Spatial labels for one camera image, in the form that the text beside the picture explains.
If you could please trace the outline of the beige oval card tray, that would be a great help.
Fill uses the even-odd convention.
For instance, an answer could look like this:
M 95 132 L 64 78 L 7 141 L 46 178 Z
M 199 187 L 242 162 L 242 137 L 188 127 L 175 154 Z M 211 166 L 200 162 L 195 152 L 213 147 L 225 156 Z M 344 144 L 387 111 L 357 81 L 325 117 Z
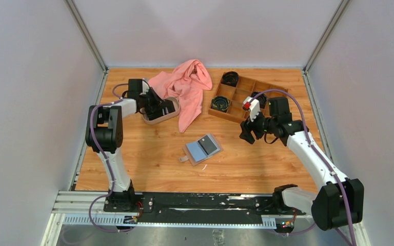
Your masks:
M 148 125 L 155 125 L 179 115 L 181 106 L 177 98 L 167 97 L 164 104 L 165 106 L 161 106 L 155 113 L 146 114 L 143 110 L 144 122 Z

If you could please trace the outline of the pink card holder wallet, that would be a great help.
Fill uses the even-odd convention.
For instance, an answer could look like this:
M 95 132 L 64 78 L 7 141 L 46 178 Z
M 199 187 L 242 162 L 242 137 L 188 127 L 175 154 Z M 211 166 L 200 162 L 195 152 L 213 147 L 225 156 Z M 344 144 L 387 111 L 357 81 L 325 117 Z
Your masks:
M 207 134 L 207 135 L 211 135 L 212 138 L 214 139 L 214 141 L 217 143 L 218 147 L 219 147 L 219 151 L 214 153 L 213 155 L 206 155 L 206 153 L 204 152 L 204 150 L 200 147 L 200 145 L 198 144 L 198 140 L 193 141 L 193 142 L 189 142 L 187 144 L 184 145 L 183 147 L 183 151 L 185 153 L 185 155 L 183 157 L 179 158 L 180 162 L 190 162 L 192 166 L 196 166 L 204 161 L 206 161 L 207 159 L 213 157 L 214 155 L 217 155 L 218 153 L 223 151 L 223 148 L 221 146 L 221 144 L 219 143 L 219 141 L 216 139 L 216 137 L 213 134 Z

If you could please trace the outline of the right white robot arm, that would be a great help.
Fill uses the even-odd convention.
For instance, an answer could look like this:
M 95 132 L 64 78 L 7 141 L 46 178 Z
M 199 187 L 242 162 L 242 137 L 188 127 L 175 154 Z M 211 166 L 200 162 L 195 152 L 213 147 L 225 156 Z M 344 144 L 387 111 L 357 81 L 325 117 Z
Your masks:
M 288 99 L 269 100 L 270 116 L 265 117 L 257 99 L 247 97 L 243 109 L 249 112 L 241 122 L 240 138 L 253 144 L 257 139 L 273 135 L 297 158 L 313 178 L 318 193 L 286 184 L 275 188 L 272 206 L 279 214 L 296 209 L 310 214 L 323 231 L 363 220 L 364 186 L 358 179 L 350 179 L 325 156 L 302 120 L 293 120 Z

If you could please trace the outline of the black VIP credit card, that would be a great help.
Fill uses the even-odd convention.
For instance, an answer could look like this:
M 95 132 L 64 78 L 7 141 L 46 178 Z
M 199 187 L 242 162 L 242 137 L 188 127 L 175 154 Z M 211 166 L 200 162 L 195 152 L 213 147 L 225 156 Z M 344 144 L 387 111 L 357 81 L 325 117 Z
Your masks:
M 204 137 L 199 139 L 198 144 L 208 156 L 213 155 L 214 153 L 219 151 L 219 147 L 211 135 L 205 135 Z

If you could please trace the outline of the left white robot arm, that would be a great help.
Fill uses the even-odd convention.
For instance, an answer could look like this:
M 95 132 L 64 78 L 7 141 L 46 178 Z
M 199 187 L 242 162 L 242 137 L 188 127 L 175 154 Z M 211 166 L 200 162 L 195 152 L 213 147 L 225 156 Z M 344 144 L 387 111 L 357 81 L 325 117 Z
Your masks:
M 133 78 L 116 101 L 90 106 L 85 142 L 102 160 L 109 181 L 104 211 L 130 212 L 137 201 L 132 180 L 122 159 L 123 118 L 140 113 L 148 124 L 157 124 L 178 115 L 176 98 L 162 99 L 145 79 Z

